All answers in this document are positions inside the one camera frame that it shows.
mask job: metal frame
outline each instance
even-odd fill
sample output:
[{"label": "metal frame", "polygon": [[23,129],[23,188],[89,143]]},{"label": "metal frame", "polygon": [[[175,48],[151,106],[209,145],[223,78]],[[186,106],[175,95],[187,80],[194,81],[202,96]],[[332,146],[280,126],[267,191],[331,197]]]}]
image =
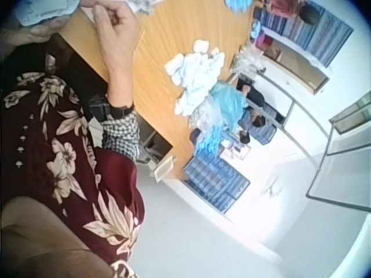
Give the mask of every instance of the metal frame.
[{"label": "metal frame", "polygon": [[346,119],[347,117],[342,117],[339,120],[332,121],[332,123],[331,123],[332,126],[331,126],[329,140],[328,140],[328,142],[326,144],[325,152],[324,152],[323,157],[321,159],[321,162],[319,164],[319,169],[315,173],[314,178],[312,180],[312,183],[309,186],[308,191],[307,191],[307,193],[306,193],[305,196],[307,198],[309,198],[309,199],[316,200],[316,201],[319,201],[319,202],[324,202],[324,203],[327,203],[327,204],[333,204],[333,205],[340,206],[340,207],[346,207],[346,208],[353,209],[353,210],[359,210],[359,211],[365,211],[367,213],[371,213],[371,207],[360,206],[360,205],[357,205],[357,204],[349,204],[349,203],[345,203],[345,202],[334,201],[334,200],[330,200],[330,199],[326,199],[326,198],[322,198],[322,197],[317,197],[317,196],[310,195],[310,191],[311,191],[312,187],[314,186],[315,181],[317,180],[317,177],[318,177],[319,172],[321,170],[322,164],[323,164],[323,162],[324,162],[324,160],[325,160],[326,157],[328,157],[328,156],[335,156],[335,155],[343,155],[345,153],[350,153],[350,152],[355,152],[355,151],[361,151],[363,149],[367,149],[367,148],[370,148],[371,147],[371,143],[367,143],[367,144],[363,144],[361,146],[357,146],[357,147],[345,149],[345,150],[338,151],[338,152],[329,153],[329,147],[330,147],[330,144],[331,144],[331,139],[332,139],[332,134],[333,134],[333,131],[334,131],[334,128],[335,128],[335,124],[338,123],[341,120]]},{"label": "metal frame", "polygon": [[[305,196],[307,198],[311,199],[311,200],[316,200],[316,201],[319,201],[319,202],[333,204],[333,205],[340,206],[340,207],[346,207],[346,208],[349,208],[349,209],[354,209],[354,210],[365,211],[365,212],[371,213],[371,207],[365,207],[365,206],[359,206],[359,205],[355,205],[355,204],[338,202],[338,201],[334,201],[334,200],[330,200],[330,199],[325,199],[325,198],[322,198],[322,197],[313,196],[313,195],[310,194],[310,191],[311,191],[311,189],[312,189],[315,181],[317,180],[317,177],[318,177],[318,175],[319,175],[319,173],[321,171],[323,162],[324,162],[324,160],[325,160],[325,158],[327,156],[342,155],[344,153],[349,153],[349,152],[354,152],[354,151],[360,151],[360,150],[363,150],[365,148],[370,148],[371,147],[371,143],[368,143],[368,144],[365,144],[365,145],[362,145],[362,146],[358,146],[358,147],[355,147],[355,148],[350,148],[350,149],[343,150],[343,151],[328,153],[329,152],[329,147],[330,147],[330,144],[331,144],[331,140],[332,140],[332,135],[333,135],[334,128],[335,128],[334,127],[335,124],[337,122],[339,122],[340,120],[344,120],[345,118],[347,118],[347,117],[349,117],[351,115],[354,115],[354,113],[350,113],[348,116],[342,117],[339,120],[331,121],[331,124],[332,124],[331,125],[331,130],[330,130],[330,133],[327,133],[326,130],[319,124],[319,122],[309,113],[309,111],[307,109],[305,109],[303,107],[303,105],[301,105],[299,102],[297,102],[284,88],[282,88],[279,84],[277,84],[276,82],[274,82],[272,79],[270,79],[267,76],[265,76],[260,71],[257,71],[257,75],[260,76],[260,77],[262,77],[262,78],[264,78],[265,80],[267,80],[271,84],[273,84],[277,89],[279,89],[284,95],[286,95],[292,101],[292,103],[290,105],[290,108],[289,108],[289,111],[288,111],[288,114],[286,116],[286,119],[285,119],[284,123],[281,125],[272,116],[270,116],[268,113],[266,113],[266,111],[264,111],[261,107],[258,107],[255,103],[253,103],[252,101],[246,99],[247,103],[252,108],[254,108],[255,110],[257,110],[261,115],[263,115],[265,118],[267,118],[275,127],[277,127],[278,129],[280,129],[280,131],[282,131],[303,152],[303,154],[305,154],[305,156],[307,158],[309,158],[309,160],[311,161],[311,163],[313,164],[313,166],[316,168],[317,172],[315,173],[314,178],[313,178],[313,180],[311,182],[311,185],[308,188],[308,191],[307,191],[307,193],[306,193]],[[305,148],[290,133],[288,133],[286,131],[286,129],[285,129],[285,126],[286,126],[286,124],[288,122],[288,119],[289,119],[289,117],[290,117],[290,115],[291,115],[291,113],[292,113],[293,108],[294,108],[295,105],[297,105],[299,108],[301,108],[304,111],[304,113],[307,114],[307,116],[317,125],[317,127],[320,129],[320,131],[323,133],[323,135],[325,135],[326,138],[328,139],[327,144],[326,144],[326,148],[325,148],[325,152],[323,153],[323,156],[321,158],[321,162],[319,164],[307,152],[307,150],[305,150]]]}]

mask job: wristwatch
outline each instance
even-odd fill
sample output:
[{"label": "wristwatch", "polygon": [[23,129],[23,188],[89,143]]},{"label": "wristwatch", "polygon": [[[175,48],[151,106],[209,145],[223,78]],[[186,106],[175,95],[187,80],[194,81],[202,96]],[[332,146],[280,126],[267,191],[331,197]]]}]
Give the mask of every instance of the wristwatch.
[{"label": "wristwatch", "polygon": [[132,104],[132,106],[130,106],[129,108],[127,106],[123,106],[123,107],[113,107],[111,104],[110,104],[110,112],[111,112],[111,116],[112,118],[114,118],[115,120],[120,120],[120,119],[123,119],[125,116],[128,116],[131,112],[134,111],[134,103]]}]

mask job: white cloth pile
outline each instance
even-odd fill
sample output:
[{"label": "white cloth pile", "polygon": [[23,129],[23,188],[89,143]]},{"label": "white cloth pile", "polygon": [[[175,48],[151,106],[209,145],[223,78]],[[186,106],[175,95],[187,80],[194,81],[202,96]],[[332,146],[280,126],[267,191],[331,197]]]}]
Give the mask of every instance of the white cloth pile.
[{"label": "white cloth pile", "polygon": [[184,88],[175,103],[175,115],[191,115],[216,84],[225,54],[215,48],[209,56],[208,50],[208,41],[197,40],[193,45],[194,53],[185,56],[179,53],[165,65],[165,71],[171,76],[172,82]]}]

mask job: checkered sleeve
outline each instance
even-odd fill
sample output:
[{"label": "checkered sleeve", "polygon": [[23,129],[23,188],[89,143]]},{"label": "checkered sleeve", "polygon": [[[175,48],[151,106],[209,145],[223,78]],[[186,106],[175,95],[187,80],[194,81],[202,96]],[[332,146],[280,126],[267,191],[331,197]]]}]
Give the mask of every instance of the checkered sleeve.
[{"label": "checkered sleeve", "polygon": [[107,119],[101,122],[101,125],[102,147],[119,152],[135,163],[139,155],[139,125],[136,111],[123,119]]}]

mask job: desk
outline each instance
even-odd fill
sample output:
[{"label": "desk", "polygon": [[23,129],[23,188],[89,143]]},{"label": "desk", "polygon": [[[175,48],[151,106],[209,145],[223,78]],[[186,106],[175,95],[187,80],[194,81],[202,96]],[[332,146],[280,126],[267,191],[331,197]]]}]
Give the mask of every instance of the desk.
[{"label": "desk", "polygon": [[[163,66],[177,53],[192,51],[196,39],[210,41],[225,53],[220,79],[225,80],[234,53],[249,37],[253,6],[247,13],[233,14],[223,0],[164,0],[152,16],[140,14],[144,32],[136,50],[133,69],[134,103],[137,112],[173,148],[177,158],[169,177],[182,178],[182,168],[193,153],[188,119],[173,113],[181,88],[174,86]],[[92,22],[78,9],[60,35],[104,79],[99,42]]]}]

